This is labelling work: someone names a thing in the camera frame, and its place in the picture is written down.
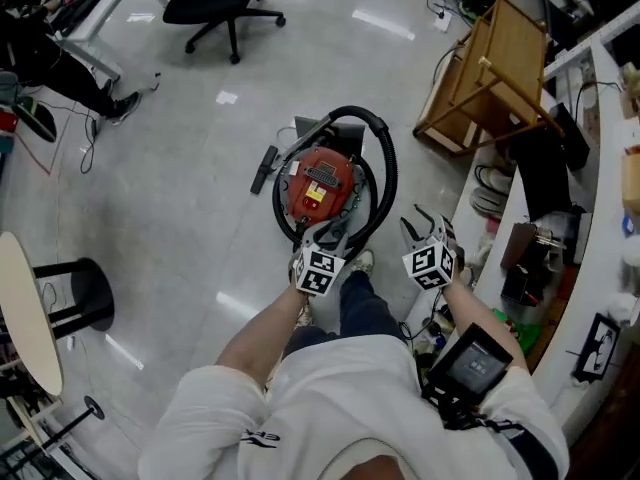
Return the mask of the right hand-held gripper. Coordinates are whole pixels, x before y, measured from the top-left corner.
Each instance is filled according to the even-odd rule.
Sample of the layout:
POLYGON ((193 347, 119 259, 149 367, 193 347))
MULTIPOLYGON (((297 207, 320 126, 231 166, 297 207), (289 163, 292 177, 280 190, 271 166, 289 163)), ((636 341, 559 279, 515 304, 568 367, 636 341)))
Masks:
POLYGON ((408 252, 402 256, 408 277, 422 290, 444 288, 453 279, 454 254, 445 245, 446 219, 432 209, 415 204, 415 210, 429 223, 428 238, 421 237, 414 226, 400 218, 400 229, 408 252))

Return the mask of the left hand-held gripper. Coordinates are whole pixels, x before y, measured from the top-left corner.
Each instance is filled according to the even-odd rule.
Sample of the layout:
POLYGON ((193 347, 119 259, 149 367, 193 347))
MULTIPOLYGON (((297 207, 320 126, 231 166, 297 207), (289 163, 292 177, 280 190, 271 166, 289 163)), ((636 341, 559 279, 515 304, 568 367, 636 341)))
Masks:
POLYGON ((307 228, 293 263, 296 289, 309 296, 325 297, 343 266, 349 239, 348 221, 322 221, 307 228))

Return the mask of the person's right forearm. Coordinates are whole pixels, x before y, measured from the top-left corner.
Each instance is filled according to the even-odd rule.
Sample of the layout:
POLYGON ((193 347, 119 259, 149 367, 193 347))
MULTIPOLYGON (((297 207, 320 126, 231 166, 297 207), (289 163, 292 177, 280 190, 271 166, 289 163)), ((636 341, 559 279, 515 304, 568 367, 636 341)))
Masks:
POLYGON ((491 309, 464 285, 458 275, 443 289, 443 295, 459 335, 472 324, 479 326, 511 355, 512 366, 528 371, 517 340, 491 309))

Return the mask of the person's left forearm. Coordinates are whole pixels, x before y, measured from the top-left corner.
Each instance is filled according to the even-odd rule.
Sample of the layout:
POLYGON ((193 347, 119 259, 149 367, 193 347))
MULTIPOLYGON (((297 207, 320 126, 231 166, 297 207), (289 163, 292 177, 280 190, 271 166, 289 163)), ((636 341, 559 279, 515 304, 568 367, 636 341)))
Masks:
POLYGON ((289 342, 307 297, 291 283, 226 345, 216 361, 264 388, 289 342))

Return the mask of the red vacuum cleaner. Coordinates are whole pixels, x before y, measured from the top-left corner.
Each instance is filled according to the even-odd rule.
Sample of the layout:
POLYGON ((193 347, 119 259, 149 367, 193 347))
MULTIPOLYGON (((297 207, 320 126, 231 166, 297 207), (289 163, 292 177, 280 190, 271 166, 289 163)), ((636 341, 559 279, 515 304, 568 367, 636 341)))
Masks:
POLYGON ((348 213, 356 178, 350 158, 328 147, 311 146, 296 153, 281 171, 276 208, 294 226, 335 220, 348 213))

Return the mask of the person's right hand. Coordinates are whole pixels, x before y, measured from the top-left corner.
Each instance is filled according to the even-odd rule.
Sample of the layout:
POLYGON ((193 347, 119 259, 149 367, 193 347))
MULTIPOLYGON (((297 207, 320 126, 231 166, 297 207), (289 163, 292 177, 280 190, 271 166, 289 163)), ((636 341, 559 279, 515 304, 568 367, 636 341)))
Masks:
POLYGON ((444 215, 440 215, 440 230, 442 241, 445 243, 447 248, 455 255, 457 268, 459 271, 462 271, 465 267, 465 251, 458 244, 454 228, 451 222, 444 215))

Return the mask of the person's right shoe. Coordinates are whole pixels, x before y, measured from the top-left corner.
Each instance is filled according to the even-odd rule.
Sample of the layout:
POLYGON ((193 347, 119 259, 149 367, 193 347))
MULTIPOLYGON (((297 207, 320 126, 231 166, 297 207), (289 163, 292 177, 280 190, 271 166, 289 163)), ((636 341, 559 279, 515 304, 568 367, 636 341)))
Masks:
POLYGON ((349 274, 362 273, 370 277, 374 266, 374 253, 370 249, 365 249, 350 263, 349 274))

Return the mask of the white slipper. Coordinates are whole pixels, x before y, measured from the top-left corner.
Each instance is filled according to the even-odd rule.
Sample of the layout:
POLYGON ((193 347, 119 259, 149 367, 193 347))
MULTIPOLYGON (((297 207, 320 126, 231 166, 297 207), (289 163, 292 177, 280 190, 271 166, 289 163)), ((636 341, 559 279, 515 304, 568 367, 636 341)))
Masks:
POLYGON ((477 187, 471 192, 469 203, 477 213, 500 220, 504 214, 507 200, 508 196, 505 194, 485 187, 477 187))
POLYGON ((513 183, 513 176, 505 174, 500 169, 487 166, 477 165, 474 168, 474 176, 476 181, 484 188, 495 193, 508 195, 513 183))

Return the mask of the person's dark trousers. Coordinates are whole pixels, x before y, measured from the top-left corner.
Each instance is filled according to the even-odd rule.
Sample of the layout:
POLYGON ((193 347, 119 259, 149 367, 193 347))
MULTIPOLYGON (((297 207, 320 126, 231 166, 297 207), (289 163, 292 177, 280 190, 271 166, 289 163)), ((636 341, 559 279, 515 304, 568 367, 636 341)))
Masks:
POLYGON ((353 271, 340 288, 340 330, 326 332, 318 326, 302 326, 294 330, 284 349, 284 356, 321 343, 359 336, 388 335, 406 339, 387 302, 378 296, 363 271, 353 271))

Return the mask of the black bag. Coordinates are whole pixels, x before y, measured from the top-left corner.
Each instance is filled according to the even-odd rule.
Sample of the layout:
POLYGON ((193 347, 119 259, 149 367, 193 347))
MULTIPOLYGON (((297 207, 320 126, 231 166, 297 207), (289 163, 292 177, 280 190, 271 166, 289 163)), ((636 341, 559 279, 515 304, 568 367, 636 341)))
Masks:
POLYGON ((585 167, 590 148, 576 121, 563 103, 550 115, 563 130, 540 126, 518 134, 510 146, 524 188, 530 221, 552 212, 569 212, 573 206, 569 190, 569 172, 585 167))

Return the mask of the white metal shelving unit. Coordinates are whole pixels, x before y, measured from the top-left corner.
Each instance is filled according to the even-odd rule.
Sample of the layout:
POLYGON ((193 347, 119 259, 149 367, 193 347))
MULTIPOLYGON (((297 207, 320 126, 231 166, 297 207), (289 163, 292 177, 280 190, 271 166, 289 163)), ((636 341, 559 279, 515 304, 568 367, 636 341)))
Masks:
MULTIPOLYGON (((625 116, 625 84, 610 51, 612 42, 635 26, 640 26, 640 1, 554 61, 545 59, 541 106, 550 113, 563 103, 590 148, 585 167, 569 172, 571 210, 530 221, 516 165, 500 220, 471 207, 471 192, 480 186, 474 176, 466 179, 451 219, 471 268, 474 294, 516 323, 541 327, 527 365, 569 440, 592 419, 620 373, 640 311, 640 281, 632 280, 640 236, 625 231, 628 212, 621 195, 622 157, 626 149, 640 144, 640 120, 625 116), (536 307, 501 297, 508 270, 500 262, 515 223, 537 226, 534 240, 516 264, 544 278, 543 300, 536 307), (573 372, 597 313, 614 320, 621 331, 604 378, 579 382, 573 372)), ((510 153, 515 137, 466 155, 474 166, 491 164, 510 153)))

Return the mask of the wooden shelf cart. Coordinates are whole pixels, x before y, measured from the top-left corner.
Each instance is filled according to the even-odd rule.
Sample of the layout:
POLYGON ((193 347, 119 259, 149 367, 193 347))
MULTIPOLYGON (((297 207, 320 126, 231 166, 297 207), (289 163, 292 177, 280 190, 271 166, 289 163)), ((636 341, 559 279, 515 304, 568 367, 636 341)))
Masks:
POLYGON ((541 106, 545 27, 496 0, 443 58, 413 136, 453 156, 533 131, 565 132, 541 106))

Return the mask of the person's white shirt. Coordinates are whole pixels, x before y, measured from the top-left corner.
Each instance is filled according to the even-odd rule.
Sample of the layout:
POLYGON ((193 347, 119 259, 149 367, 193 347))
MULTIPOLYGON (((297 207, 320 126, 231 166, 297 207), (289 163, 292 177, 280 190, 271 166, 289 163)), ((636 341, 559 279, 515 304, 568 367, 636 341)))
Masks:
POLYGON ((340 480, 377 456, 406 480, 531 480, 497 432, 448 430, 398 339, 293 352, 268 390, 223 366, 187 373, 141 456, 140 480, 340 480))

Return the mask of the beige cardboard box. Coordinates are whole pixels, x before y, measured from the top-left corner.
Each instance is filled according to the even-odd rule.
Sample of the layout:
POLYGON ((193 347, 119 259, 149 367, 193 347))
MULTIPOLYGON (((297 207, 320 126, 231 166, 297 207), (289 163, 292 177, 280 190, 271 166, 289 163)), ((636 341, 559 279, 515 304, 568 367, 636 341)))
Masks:
POLYGON ((623 206, 640 215, 640 144, 626 149, 622 157, 621 195, 623 206))

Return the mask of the black round stool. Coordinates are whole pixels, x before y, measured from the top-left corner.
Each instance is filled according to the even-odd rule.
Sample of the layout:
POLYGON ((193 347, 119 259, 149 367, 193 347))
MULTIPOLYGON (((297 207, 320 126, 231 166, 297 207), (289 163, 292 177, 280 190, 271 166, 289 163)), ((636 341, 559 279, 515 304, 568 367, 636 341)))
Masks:
POLYGON ((80 258, 33 268, 36 279, 70 276, 74 304, 48 315, 56 340, 91 327, 108 331, 114 321, 115 304, 110 283, 101 267, 90 258, 80 258))

